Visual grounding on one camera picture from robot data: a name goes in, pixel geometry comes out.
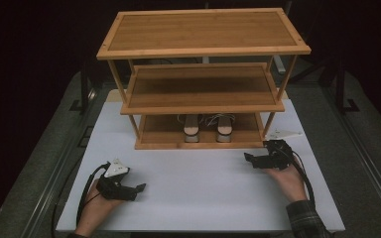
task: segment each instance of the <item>three-tier shelf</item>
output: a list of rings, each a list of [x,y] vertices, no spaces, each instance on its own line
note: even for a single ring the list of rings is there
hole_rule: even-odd
[[[279,8],[119,12],[98,54],[107,60],[122,98],[120,114],[134,128],[136,149],[263,147],[297,55],[305,44]],[[277,88],[273,56],[291,56]],[[136,65],[136,59],[268,56],[265,62]],[[115,60],[128,60],[125,91]],[[264,124],[261,112],[269,112]],[[216,142],[216,128],[199,125],[199,142],[186,143],[178,115],[232,113],[231,142]],[[140,115],[137,126],[134,115]]]

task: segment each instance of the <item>top shelf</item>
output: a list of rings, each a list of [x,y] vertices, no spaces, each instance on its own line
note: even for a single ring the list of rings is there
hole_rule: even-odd
[[[308,55],[281,8],[119,12],[99,60]]]

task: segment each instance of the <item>person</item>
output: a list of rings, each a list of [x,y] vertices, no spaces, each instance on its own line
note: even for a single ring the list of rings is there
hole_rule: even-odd
[[[329,238],[331,233],[326,230],[314,205],[308,200],[302,177],[293,165],[277,171],[264,169],[280,187],[284,196],[290,202],[286,207],[293,233],[297,238]],[[90,237],[93,231],[104,221],[110,212],[124,201],[109,200],[99,195],[96,181],[87,195],[87,205],[82,211],[75,231],[67,238]]]

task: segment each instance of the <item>sleeve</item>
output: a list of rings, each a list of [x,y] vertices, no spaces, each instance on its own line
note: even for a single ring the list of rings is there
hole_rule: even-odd
[[[328,238],[326,230],[314,205],[309,200],[296,201],[287,206],[287,213],[297,238]]]
[[[69,233],[66,238],[86,238],[85,236],[77,235],[74,233]]]

